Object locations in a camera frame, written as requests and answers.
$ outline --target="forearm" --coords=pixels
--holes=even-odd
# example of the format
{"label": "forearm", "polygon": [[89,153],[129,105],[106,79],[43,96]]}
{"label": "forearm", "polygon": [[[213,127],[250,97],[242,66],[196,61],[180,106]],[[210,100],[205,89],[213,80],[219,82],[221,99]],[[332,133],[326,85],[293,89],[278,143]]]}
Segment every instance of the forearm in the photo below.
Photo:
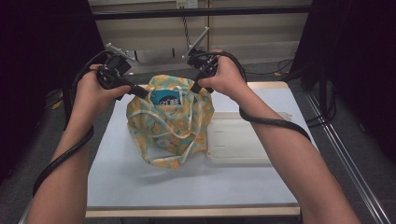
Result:
{"label": "forearm", "polygon": [[[77,144],[91,121],[73,114],[52,160]],[[29,211],[27,223],[83,223],[87,204],[88,145],[64,161],[44,180]]]}
{"label": "forearm", "polygon": [[[248,115],[281,119],[248,87],[240,92],[233,99]],[[325,223],[326,218],[332,223],[358,221],[326,163],[303,135],[271,125],[252,123],[252,127],[271,163],[302,207],[306,223]]]}

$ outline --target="reusable shopping bag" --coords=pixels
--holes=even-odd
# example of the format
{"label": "reusable shopping bag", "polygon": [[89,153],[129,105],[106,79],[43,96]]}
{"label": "reusable shopping bag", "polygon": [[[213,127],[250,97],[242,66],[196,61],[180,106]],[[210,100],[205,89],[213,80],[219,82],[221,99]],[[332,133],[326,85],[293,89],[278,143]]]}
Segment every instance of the reusable shopping bag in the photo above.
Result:
{"label": "reusable shopping bag", "polygon": [[[146,98],[135,97],[128,104],[128,128],[148,164],[176,169],[191,153],[207,151],[207,125],[215,110],[206,89],[190,91],[193,83],[159,75],[146,87]],[[150,150],[158,147],[171,156],[150,159]]]}

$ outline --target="handheld controller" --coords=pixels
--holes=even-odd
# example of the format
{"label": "handheld controller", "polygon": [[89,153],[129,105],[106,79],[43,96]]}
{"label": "handheld controller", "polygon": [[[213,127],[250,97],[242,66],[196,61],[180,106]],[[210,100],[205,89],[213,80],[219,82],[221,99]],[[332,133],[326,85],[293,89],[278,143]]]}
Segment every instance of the handheld controller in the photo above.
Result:
{"label": "handheld controller", "polygon": [[119,53],[110,55],[110,57],[105,61],[105,64],[101,65],[98,69],[98,81],[101,86],[107,90],[128,85],[131,87],[131,90],[128,91],[128,94],[134,94],[140,98],[145,98],[149,92],[144,88],[129,82],[122,75],[125,74],[130,68],[131,65],[128,64],[125,55]]}
{"label": "handheld controller", "polygon": [[[206,27],[195,43],[190,46],[186,55],[183,56],[183,58],[186,59],[187,64],[199,71],[194,80],[194,84],[191,87],[191,91],[195,93],[198,93],[202,88],[198,85],[198,80],[206,77],[213,77],[218,70],[219,61],[216,55],[207,55],[205,54],[205,51],[197,49],[208,31],[209,27]],[[213,92],[212,88],[206,88],[206,90],[210,93]]]}

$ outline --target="white tray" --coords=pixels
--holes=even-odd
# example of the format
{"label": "white tray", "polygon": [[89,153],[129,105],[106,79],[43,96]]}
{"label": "white tray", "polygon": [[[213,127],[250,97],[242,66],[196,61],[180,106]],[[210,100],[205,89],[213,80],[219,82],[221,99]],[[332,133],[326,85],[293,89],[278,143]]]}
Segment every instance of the white tray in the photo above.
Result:
{"label": "white tray", "polygon": [[[291,121],[291,115],[277,112]],[[207,157],[214,163],[271,164],[267,154],[251,127],[237,112],[219,112],[213,115],[207,127]]]}

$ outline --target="gray floor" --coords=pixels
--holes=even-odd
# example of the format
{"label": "gray floor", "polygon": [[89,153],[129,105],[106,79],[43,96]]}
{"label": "gray floor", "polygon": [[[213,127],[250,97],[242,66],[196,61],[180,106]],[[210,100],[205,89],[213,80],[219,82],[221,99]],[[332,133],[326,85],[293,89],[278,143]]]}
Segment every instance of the gray floor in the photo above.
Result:
{"label": "gray floor", "polygon": [[[245,64],[244,67],[249,72],[266,73],[277,69],[277,63]],[[155,73],[146,73],[130,77],[137,84],[147,83],[150,76]],[[163,74],[193,77],[196,72],[193,69],[182,69],[176,71],[163,71]],[[274,81],[280,80],[274,75],[249,75],[249,81]],[[308,103],[306,94],[300,88],[300,80],[293,80],[289,83],[294,97],[301,108],[306,119],[313,118],[312,106]],[[56,97],[49,98],[49,105],[56,101]],[[95,122],[95,135],[91,140],[90,162],[94,159],[108,119],[111,116],[112,107],[101,115]],[[362,175],[385,209],[390,220],[396,221],[396,165],[386,158],[376,141],[369,133],[363,133],[360,129],[360,121],[344,105],[342,99],[337,99],[337,115],[332,121],[332,126],[339,133],[348,152],[356,162]],[[64,112],[62,106],[56,110],[46,109],[40,124],[37,126],[35,138],[26,149],[26,154],[15,167],[11,178],[5,180],[0,186],[0,224],[18,223],[21,215],[30,201],[32,187],[36,177],[47,165],[47,162],[55,149],[64,127]],[[358,213],[363,223],[376,223],[365,201],[354,186],[345,166],[335,152],[332,143],[323,129],[318,126],[311,129],[319,151],[329,165],[331,171],[339,180],[346,196]],[[232,218],[110,218],[110,219],[88,219],[87,223],[298,223],[297,217],[232,217]]]}

